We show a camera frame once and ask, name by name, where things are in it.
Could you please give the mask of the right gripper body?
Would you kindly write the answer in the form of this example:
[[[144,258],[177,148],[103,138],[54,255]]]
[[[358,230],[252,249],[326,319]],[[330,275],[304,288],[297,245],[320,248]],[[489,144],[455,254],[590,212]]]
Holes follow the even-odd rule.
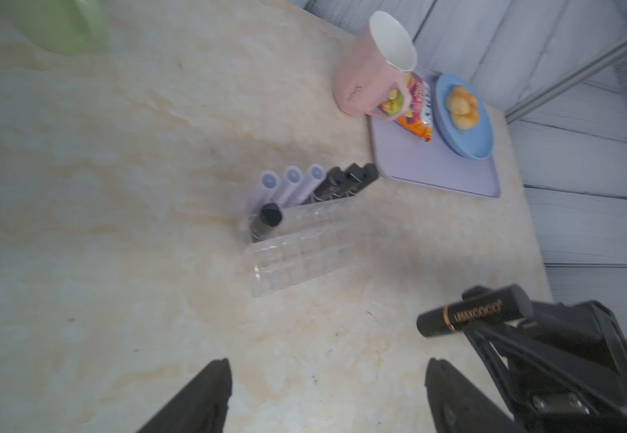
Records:
[[[603,348],[584,354],[587,359],[620,375],[627,372],[627,346],[622,355]],[[535,367],[515,358],[510,373],[523,397],[515,422],[530,432],[627,432],[627,417],[598,398],[569,390]]]

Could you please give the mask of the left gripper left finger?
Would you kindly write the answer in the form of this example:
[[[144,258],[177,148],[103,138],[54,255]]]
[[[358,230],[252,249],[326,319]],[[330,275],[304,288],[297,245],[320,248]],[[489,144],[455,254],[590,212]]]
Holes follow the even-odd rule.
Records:
[[[213,360],[138,432],[222,432],[231,395],[230,362]]]

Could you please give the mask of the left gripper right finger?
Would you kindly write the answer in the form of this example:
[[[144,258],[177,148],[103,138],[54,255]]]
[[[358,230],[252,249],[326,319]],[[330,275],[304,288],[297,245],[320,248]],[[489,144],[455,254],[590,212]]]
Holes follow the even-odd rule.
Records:
[[[526,432],[446,360],[429,361],[424,384],[437,432]]]

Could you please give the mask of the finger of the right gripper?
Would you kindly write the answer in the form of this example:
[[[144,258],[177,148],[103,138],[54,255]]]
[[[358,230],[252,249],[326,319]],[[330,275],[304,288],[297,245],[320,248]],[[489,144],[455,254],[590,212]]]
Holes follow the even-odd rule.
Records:
[[[553,313],[564,310],[564,305],[544,308],[544,317],[525,319],[515,327],[475,321],[463,330],[509,411],[514,415],[523,404],[510,373],[510,361],[518,358],[567,389],[598,398],[627,417],[627,372],[618,375],[584,356],[595,348],[623,354],[627,339],[614,313],[598,301],[588,301],[572,306],[574,319],[566,323]]]

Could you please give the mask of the clear acrylic lipstick organizer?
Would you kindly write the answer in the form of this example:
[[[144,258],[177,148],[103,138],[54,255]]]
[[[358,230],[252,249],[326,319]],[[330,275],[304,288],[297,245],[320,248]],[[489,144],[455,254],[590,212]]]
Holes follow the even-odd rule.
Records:
[[[367,244],[365,212],[359,197],[290,207],[261,240],[252,230],[257,217],[242,218],[251,294],[264,297],[355,262]]]

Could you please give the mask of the lavender lipstick tube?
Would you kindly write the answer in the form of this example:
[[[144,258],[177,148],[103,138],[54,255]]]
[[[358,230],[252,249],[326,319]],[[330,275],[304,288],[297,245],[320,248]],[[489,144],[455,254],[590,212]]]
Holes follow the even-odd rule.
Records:
[[[288,166],[280,177],[280,182],[271,201],[281,209],[286,207],[288,200],[302,184],[302,178],[304,178],[304,174],[299,167],[294,165]]]
[[[279,188],[279,183],[280,178],[274,171],[263,171],[248,194],[245,207],[246,215],[251,216],[257,214],[261,207],[271,200],[272,196]]]
[[[312,164],[304,173],[301,183],[288,198],[286,207],[298,207],[304,204],[325,179],[326,171],[324,168],[318,163]]]

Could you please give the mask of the blue plate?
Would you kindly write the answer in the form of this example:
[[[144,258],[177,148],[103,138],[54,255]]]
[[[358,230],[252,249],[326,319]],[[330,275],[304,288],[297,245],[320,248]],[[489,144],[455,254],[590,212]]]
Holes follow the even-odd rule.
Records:
[[[443,74],[434,84],[434,121],[445,142],[464,158],[482,161],[494,150],[494,132],[477,92],[464,79]]]

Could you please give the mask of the lavender tray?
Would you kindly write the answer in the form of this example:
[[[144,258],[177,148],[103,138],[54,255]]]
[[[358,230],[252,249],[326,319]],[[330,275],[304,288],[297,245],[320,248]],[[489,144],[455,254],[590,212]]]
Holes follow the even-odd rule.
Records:
[[[496,157],[472,160],[459,155],[434,125],[426,142],[396,122],[369,117],[374,163],[381,176],[423,187],[445,189],[483,198],[500,198]]]

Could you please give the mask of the bread roll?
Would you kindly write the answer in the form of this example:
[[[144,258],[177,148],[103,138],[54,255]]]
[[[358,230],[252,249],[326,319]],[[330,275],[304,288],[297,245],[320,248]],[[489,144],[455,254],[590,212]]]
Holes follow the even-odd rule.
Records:
[[[467,131],[479,123],[479,101],[464,86],[453,87],[446,97],[445,106],[450,114],[452,124],[457,129]]]

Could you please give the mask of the colourful snack bag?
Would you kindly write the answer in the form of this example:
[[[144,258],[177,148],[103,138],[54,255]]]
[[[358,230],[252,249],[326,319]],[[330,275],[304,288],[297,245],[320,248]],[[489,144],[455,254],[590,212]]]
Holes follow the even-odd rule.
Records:
[[[407,110],[395,122],[425,142],[432,139],[434,121],[432,120],[432,99],[430,86],[416,73],[411,72],[405,77],[405,84],[412,97]],[[398,89],[393,89],[387,98],[378,106],[385,115],[400,112],[405,98]]]

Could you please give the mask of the pink mug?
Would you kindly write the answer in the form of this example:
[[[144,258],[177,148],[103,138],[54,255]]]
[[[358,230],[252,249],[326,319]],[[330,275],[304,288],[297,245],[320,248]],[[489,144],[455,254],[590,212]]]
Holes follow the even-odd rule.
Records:
[[[417,61],[405,27],[387,12],[374,12],[335,78],[337,107],[351,117],[398,119],[413,102],[407,78]]]

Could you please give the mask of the green mug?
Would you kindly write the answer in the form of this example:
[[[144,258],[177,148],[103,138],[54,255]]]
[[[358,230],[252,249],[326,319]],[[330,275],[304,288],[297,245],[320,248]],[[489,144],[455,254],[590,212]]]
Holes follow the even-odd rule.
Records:
[[[30,41],[50,52],[83,54],[107,41],[99,1],[0,1],[0,12]]]

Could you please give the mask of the right frame post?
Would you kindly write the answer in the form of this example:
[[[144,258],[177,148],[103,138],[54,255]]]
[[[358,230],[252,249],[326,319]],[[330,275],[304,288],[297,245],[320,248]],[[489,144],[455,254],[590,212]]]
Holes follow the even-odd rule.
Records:
[[[552,84],[539,89],[526,99],[521,100],[512,108],[506,110],[506,122],[511,124],[520,120],[525,115],[535,111],[540,106],[556,99],[570,88],[577,86],[582,81],[598,74],[606,68],[616,65],[627,59],[627,35],[619,41],[609,45],[608,48],[590,58],[582,65],[569,71]]]

